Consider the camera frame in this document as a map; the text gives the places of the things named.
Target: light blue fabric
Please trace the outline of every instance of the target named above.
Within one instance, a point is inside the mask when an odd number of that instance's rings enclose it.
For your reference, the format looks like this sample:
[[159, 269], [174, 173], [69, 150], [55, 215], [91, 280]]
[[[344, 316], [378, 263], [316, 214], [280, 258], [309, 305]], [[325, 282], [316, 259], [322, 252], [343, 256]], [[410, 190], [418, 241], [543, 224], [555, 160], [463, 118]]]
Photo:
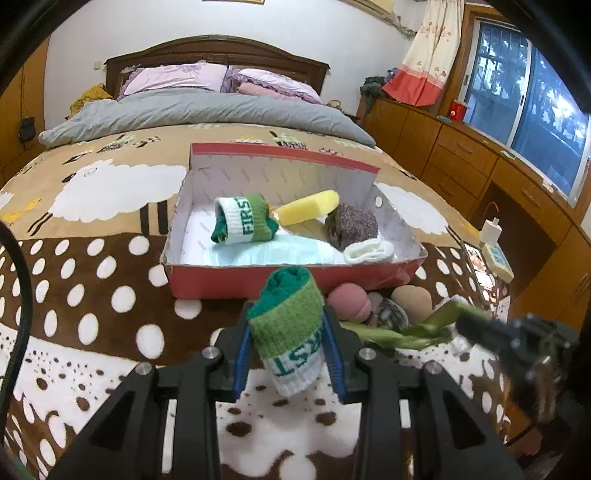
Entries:
[[297, 235], [276, 235], [270, 242], [217, 244], [203, 251], [203, 265], [346, 265], [343, 254], [327, 242]]

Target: yellow cloth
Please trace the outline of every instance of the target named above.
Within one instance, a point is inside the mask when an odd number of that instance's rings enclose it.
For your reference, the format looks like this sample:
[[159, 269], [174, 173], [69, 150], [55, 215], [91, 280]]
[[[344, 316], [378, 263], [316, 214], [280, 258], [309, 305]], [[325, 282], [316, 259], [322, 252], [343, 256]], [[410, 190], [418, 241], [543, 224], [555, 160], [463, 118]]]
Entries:
[[106, 92], [106, 87], [104, 83], [99, 83], [98, 85], [94, 85], [94, 87], [90, 87], [87, 91], [85, 91], [77, 101], [70, 105], [70, 116], [68, 118], [72, 118], [75, 114], [77, 114], [86, 102], [94, 102], [95, 100], [105, 100], [105, 99], [113, 99], [111, 95]]

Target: blue gripper pad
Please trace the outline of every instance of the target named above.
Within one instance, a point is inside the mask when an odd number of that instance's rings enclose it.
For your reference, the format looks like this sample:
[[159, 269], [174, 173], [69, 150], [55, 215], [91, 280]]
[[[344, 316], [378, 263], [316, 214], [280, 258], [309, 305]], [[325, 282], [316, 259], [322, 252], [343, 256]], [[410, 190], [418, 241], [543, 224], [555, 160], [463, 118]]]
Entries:
[[324, 357], [329, 369], [333, 391], [338, 395], [339, 401], [344, 403], [346, 394], [345, 369], [326, 311], [322, 313], [322, 348], [324, 349]]
[[246, 379], [248, 378], [248, 371], [251, 367], [251, 358], [251, 328], [246, 325], [242, 338], [240, 339], [240, 346], [238, 348], [238, 354], [236, 355], [236, 363], [234, 364], [234, 383], [232, 391], [236, 398], [240, 398], [241, 393], [246, 387]]

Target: wooden headboard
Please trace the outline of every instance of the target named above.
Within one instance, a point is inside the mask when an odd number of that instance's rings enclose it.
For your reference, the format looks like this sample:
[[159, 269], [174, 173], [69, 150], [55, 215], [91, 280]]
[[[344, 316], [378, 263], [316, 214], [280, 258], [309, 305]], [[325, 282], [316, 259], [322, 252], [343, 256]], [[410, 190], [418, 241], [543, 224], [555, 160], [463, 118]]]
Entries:
[[159, 67], [206, 60], [234, 67], [255, 67], [281, 73], [310, 85], [318, 94], [322, 90], [329, 65], [287, 53], [266, 43], [227, 35], [202, 35], [179, 38], [109, 59], [107, 91], [114, 98], [125, 83], [133, 67]]

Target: wooden drawer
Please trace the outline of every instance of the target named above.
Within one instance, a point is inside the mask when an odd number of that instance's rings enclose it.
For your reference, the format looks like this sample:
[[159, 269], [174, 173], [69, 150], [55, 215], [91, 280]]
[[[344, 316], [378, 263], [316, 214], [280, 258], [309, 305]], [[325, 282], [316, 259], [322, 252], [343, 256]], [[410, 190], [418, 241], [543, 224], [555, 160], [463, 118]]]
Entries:
[[463, 158], [485, 176], [489, 176], [495, 166], [496, 154], [451, 127], [442, 126], [437, 144]]
[[503, 159], [497, 162], [491, 180], [519, 203], [556, 245], [560, 245], [569, 230], [570, 220], [541, 187]]
[[464, 218], [468, 218], [476, 199], [459, 184], [445, 175], [429, 162], [421, 180], [435, 190], [447, 203], [454, 207]]
[[486, 184], [486, 177], [445, 148], [435, 145], [429, 157], [429, 164], [435, 165], [444, 174], [451, 177], [474, 195], [474, 197], [478, 197], [482, 193]]

